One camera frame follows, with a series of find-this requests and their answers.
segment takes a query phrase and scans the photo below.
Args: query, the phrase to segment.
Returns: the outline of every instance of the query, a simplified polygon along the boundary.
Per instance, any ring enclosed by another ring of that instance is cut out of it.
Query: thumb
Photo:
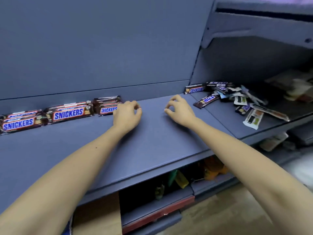
[[[142,115],[142,109],[138,108],[135,117],[137,118],[137,120],[139,121],[141,119],[141,115]]]
[[[174,115],[174,112],[171,111],[170,109],[164,109],[164,112],[165,112],[166,114],[168,114],[170,117],[173,117],[173,115]]]

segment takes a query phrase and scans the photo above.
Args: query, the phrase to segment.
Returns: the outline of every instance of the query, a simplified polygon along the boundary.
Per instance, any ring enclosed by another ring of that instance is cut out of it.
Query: pile of candy bars
[[[248,114],[245,121],[243,121],[244,125],[254,129],[258,129],[264,113],[287,122],[290,121],[287,115],[268,109],[266,107],[267,100],[256,97],[243,85],[235,86],[231,82],[207,82],[185,87],[185,94],[199,91],[207,91],[208,96],[194,103],[194,106],[201,109],[216,100],[233,102],[236,107],[235,112],[243,116]]]
[[[112,114],[121,103],[120,96],[95,98],[92,102],[76,102],[48,107],[45,110],[32,110],[0,116],[0,135],[37,128],[73,119],[94,115]]]

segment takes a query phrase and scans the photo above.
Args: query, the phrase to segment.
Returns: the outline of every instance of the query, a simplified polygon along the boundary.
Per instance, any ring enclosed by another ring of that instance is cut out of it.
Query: forearm
[[[52,230],[62,230],[123,135],[122,130],[112,127],[54,166],[0,216],[0,226],[26,221],[33,229],[36,226],[31,223],[50,220]]]
[[[280,228],[295,234],[293,221],[308,225],[313,196],[305,186],[257,150],[202,120],[195,119],[189,128],[249,189]],[[301,226],[296,227],[299,234],[305,234],[299,232]]]

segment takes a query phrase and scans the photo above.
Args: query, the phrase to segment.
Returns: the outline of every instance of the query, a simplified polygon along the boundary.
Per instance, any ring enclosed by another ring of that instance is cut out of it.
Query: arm
[[[140,121],[137,102],[118,104],[113,126],[54,166],[0,215],[3,234],[61,234],[119,140]]]
[[[198,134],[248,188],[283,234],[312,234],[313,194],[304,185],[257,150],[196,118],[181,96],[172,97],[165,112]]]

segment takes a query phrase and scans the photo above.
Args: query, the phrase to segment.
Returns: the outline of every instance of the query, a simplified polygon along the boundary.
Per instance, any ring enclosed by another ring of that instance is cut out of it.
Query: hand
[[[174,106],[175,112],[169,109]],[[165,113],[168,114],[176,123],[189,127],[190,123],[196,118],[192,108],[180,95],[173,96],[165,107]]]
[[[126,134],[139,124],[141,115],[142,109],[136,101],[119,103],[113,111],[113,125]]]

